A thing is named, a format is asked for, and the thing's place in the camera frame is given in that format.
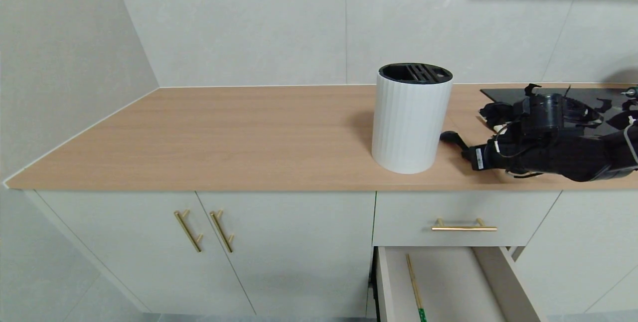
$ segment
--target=robotic hand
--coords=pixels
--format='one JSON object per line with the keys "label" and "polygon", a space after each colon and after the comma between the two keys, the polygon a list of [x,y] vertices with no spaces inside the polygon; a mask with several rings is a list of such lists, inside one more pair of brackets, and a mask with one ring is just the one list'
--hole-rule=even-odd
{"label": "robotic hand", "polygon": [[[504,169],[516,178],[553,173],[573,181],[595,181],[638,169],[637,120],[630,118],[617,133],[588,136],[585,129],[602,123],[597,109],[560,94],[535,94],[536,87],[529,84],[525,99],[513,105],[490,103],[480,110],[489,126],[502,126],[486,144],[468,147],[453,131],[442,133],[440,140],[458,145],[472,169]],[[638,87],[633,89],[625,95],[638,97]]]}

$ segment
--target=chopstick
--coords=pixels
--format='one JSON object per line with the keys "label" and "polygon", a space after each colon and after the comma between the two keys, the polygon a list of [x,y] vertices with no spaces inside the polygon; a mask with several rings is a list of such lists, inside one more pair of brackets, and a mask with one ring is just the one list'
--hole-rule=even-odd
{"label": "chopstick", "polygon": [[408,261],[408,270],[410,271],[410,281],[412,281],[412,290],[414,290],[414,299],[417,300],[417,309],[419,310],[419,318],[421,322],[426,321],[426,311],[423,309],[423,303],[421,302],[421,293],[419,293],[419,286],[417,286],[417,277],[412,270],[412,261],[410,261],[410,254],[405,254],[405,259]]}

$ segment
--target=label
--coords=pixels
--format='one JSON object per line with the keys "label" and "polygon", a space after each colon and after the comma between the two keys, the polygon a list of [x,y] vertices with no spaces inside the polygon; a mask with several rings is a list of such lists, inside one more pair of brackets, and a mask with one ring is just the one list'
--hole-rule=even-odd
{"label": "label", "polygon": [[483,154],[480,152],[480,149],[477,149],[477,164],[479,170],[483,170]]}

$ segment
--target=kitchen cabinet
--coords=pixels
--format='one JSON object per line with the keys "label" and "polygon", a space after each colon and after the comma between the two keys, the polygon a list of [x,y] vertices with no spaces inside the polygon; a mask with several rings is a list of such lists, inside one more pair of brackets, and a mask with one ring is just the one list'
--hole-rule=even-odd
{"label": "kitchen cabinet", "polygon": [[254,314],[194,192],[38,193],[151,312]]}
{"label": "kitchen cabinet", "polygon": [[[524,246],[560,191],[378,192],[375,246]],[[477,227],[496,231],[433,231]]]}
{"label": "kitchen cabinet", "polygon": [[[545,312],[584,313],[636,266],[637,197],[636,190],[562,192],[517,259]],[[627,299],[638,308],[635,290]]]}
{"label": "kitchen cabinet", "polygon": [[638,309],[638,266],[597,301],[587,312]]}
{"label": "kitchen cabinet", "polygon": [[198,195],[257,315],[365,316],[374,192]]}

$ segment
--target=countertop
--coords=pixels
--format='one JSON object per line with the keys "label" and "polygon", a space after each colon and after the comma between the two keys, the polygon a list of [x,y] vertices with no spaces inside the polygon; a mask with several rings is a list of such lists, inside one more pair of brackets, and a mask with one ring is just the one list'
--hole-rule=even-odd
{"label": "countertop", "polygon": [[[481,88],[456,84],[444,131],[469,145],[493,134],[477,113]],[[551,84],[552,88],[567,84]],[[601,84],[574,84],[600,88]],[[110,116],[7,181],[41,190],[565,190],[635,188],[638,174],[576,183],[472,171],[438,147],[425,172],[383,169],[371,150],[374,86],[162,88]]]}

